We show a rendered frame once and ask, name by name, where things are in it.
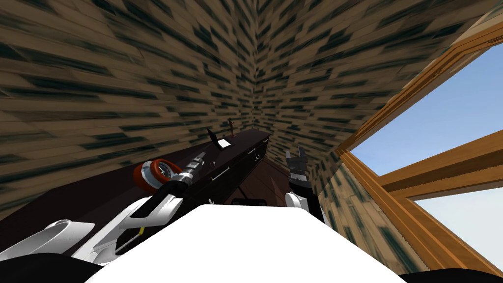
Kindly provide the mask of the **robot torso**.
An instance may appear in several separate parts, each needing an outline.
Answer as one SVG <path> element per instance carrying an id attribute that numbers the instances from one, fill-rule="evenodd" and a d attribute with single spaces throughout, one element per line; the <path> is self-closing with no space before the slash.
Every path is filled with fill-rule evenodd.
<path id="1" fill-rule="evenodd" d="M 86 283 L 405 283 L 309 212 L 199 206 Z"/>

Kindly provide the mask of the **dark brown dresser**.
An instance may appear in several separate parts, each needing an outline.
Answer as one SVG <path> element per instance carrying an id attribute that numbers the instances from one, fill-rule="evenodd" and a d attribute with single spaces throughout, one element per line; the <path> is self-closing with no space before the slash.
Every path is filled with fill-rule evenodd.
<path id="1" fill-rule="evenodd" d="M 269 137 L 266 132 L 249 129 L 231 137 L 233 146 L 223 151 L 207 142 L 165 155 L 164 159 L 182 167 L 205 153 L 205 164 L 173 219 L 209 201 L 224 204 L 264 159 Z M 129 165 L 51 189 L 0 220 L 0 252 L 64 219 L 93 223 L 93 229 L 84 237 L 90 239 L 127 206 L 148 196 L 135 185 L 134 168 Z"/>

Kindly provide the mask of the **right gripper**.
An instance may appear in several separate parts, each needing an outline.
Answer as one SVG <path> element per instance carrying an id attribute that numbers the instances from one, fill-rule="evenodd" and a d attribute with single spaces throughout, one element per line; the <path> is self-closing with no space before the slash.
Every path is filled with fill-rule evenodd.
<path id="1" fill-rule="evenodd" d="M 305 149 L 298 147 L 299 157 L 293 158 L 290 151 L 286 151 L 287 165 L 290 170 L 289 181 L 291 183 L 308 182 L 307 178 L 307 155 Z"/>

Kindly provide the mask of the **black laptop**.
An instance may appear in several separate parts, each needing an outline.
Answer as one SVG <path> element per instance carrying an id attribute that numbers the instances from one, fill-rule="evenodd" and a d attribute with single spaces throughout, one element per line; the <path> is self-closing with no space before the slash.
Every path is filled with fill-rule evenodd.
<path id="1" fill-rule="evenodd" d="M 217 138 L 217 136 L 210 129 L 207 129 L 207 132 L 212 143 L 218 150 L 223 151 L 227 148 L 234 146 L 234 143 L 225 138 Z"/>

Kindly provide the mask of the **wooden framed window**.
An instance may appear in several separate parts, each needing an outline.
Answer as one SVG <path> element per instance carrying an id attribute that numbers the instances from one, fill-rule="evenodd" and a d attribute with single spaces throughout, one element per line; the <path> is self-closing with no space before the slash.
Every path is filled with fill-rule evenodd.
<path id="1" fill-rule="evenodd" d="M 503 187 L 503 130 L 382 176 L 350 149 L 500 43 L 503 14 L 469 29 L 335 151 L 430 269 L 465 268 L 503 277 L 503 271 L 416 204 L 426 197 Z"/>

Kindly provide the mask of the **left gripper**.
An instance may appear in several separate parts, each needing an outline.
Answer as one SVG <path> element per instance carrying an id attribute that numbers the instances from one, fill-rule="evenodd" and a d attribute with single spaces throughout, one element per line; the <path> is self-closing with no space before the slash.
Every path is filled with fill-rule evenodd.
<path id="1" fill-rule="evenodd" d="M 194 157 L 182 170 L 180 173 L 180 181 L 182 182 L 193 182 L 194 176 L 201 170 L 204 165 L 205 152 Z"/>

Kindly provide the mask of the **red alarm clock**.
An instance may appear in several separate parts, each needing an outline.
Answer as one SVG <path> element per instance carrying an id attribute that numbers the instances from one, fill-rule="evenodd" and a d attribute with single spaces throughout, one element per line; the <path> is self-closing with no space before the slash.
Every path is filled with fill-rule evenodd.
<path id="1" fill-rule="evenodd" d="M 150 195 L 181 173 L 182 169 L 165 159 L 146 161 L 135 167 L 133 179 L 135 184 Z"/>

